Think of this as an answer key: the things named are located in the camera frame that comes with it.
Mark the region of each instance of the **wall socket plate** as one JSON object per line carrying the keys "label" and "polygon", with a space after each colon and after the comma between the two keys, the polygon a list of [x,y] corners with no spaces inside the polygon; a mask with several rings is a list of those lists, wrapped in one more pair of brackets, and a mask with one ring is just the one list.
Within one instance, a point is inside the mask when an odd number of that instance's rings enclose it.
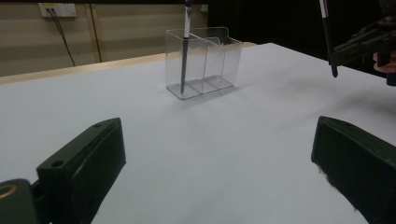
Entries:
{"label": "wall socket plate", "polygon": [[50,17],[47,11],[54,10],[57,17],[76,17],[76,5],[73,3],[39,3],[40,12],[43,17]]}
{"label": "wall socket plate", "polygon": [[209,10],[209,5],[202,5],[201,12],[207,12]]}

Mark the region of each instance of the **wall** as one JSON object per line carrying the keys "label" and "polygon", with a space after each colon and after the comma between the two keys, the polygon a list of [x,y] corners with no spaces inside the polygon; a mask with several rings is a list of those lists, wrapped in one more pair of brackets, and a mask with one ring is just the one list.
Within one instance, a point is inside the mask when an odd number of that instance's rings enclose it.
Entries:
{"label": "wall", "polygon": [[[192,27],[205,27],[194,6]],[[184,27],[184,7],[76,4],[76,18],[60,18],[76,65],[164,52],[164,32]],[[96,35],[92,32],[96,24]],[[38,4],[0,4],[0,77],[73,66],[51,18]]]}

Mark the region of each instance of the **clear plastic organizer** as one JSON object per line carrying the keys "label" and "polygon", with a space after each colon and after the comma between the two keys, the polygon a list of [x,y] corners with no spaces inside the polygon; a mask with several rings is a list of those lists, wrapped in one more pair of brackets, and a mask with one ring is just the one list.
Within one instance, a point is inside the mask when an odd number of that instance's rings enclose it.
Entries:
{"label": "clear plastic organizer", "polygon": [[184,100],[233,86],[242,42],[230,38],[225,27],[191,29],[188,40],[183,34],[183,30],[166,31],[166,88]]}

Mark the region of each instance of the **white table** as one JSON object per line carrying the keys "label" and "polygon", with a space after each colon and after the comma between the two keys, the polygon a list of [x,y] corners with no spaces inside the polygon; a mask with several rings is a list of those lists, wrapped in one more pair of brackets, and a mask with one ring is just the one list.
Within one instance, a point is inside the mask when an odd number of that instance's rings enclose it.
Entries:
{"label": "white table", "polygon": [[179,101],[164,61],[0,85],[0,181],[26,178],[92,124],[122,120],[127,164],[93,223],[361,224],[311,162],[318,116],[396,145],[385,79],[267,44],[234,88]]}

